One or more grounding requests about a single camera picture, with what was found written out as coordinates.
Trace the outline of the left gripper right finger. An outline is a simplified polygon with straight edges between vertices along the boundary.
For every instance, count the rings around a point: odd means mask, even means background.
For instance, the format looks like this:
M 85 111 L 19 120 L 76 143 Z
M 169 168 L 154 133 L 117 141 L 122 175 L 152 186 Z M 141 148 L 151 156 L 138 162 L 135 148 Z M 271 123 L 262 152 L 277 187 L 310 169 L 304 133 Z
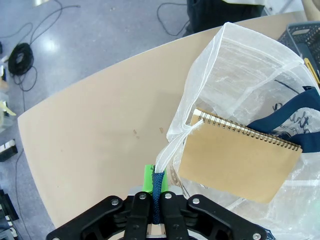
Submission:
M 206 240 L 267 240 L 267 232 L 207 197 L 189 198 L 163 191 L 165 173 L 159 174 L 159 219 L 167 240 L 189 240 L 189 231 Z

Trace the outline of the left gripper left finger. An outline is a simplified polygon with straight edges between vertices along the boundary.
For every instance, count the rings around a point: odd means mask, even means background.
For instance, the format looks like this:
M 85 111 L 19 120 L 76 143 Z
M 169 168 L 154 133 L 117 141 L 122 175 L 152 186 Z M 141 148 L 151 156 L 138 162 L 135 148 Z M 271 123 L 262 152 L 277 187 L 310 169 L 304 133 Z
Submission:
M 111 195 L 79 216 L 53 230 L 46 240 L 109 240 L 124 232 L 125 240 L 145 240 L 153 215 L 154 166 L 144 167 L 143 185 L 121 199 Z

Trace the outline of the kraft spiral notebook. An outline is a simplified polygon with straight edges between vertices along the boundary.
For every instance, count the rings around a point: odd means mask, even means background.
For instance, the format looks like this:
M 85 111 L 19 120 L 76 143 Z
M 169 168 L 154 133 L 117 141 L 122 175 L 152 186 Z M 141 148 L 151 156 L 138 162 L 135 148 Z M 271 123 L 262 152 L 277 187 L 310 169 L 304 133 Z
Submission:
M 195 109 L 178 174 L 208 188 L 269 203 L 302 154 L 299 145 Z

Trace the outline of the translucent bag with navy handles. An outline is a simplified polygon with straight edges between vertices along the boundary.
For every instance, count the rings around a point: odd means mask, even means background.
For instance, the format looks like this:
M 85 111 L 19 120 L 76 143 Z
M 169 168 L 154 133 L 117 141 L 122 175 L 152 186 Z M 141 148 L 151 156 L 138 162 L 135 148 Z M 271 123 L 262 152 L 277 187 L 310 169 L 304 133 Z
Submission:
M 273 199 L 248 200 L 193 182 L 179 166 L 194 110 L 299 145 Z M 320 89 L 304 59 L 279 41 L 225 23 L 191 65 L 155 171 L 189 198 L 203 195 L 266 231 L 266 240 L 320 240 Z

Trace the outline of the black box on floor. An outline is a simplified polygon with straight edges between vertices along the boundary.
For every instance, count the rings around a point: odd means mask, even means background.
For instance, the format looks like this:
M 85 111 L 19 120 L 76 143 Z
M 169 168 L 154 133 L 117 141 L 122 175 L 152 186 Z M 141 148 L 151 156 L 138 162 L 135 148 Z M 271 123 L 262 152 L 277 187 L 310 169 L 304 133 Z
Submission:
M 0 162 L 5 162 L 18 153 L 16 141 L 14 139 L 0 145 Z

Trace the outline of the yellow and black tool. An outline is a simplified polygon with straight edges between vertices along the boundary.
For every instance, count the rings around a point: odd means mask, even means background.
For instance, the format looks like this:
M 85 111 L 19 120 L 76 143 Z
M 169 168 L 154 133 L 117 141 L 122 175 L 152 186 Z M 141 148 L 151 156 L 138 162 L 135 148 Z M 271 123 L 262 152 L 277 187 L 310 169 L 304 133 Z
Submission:
M 310 71 L 311 75 L 313 76 L 314 80 L 316 81 L 317 86 L 320 89 L 320 79 L 319 79 L 316 71 L 314 70 L 310 60 L 307 57 L 305 57 L 303 60 L 304 60 L 304 64 L 306 65 L 306 67 Z

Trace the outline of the dark grey plastic basket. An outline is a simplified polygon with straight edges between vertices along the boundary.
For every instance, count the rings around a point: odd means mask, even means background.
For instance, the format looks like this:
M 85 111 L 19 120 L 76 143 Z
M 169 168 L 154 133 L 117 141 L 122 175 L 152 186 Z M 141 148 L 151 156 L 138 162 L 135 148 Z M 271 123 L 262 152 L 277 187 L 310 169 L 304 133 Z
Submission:
M 320 21 L 288 24 L 278 41 L 320 70 Z

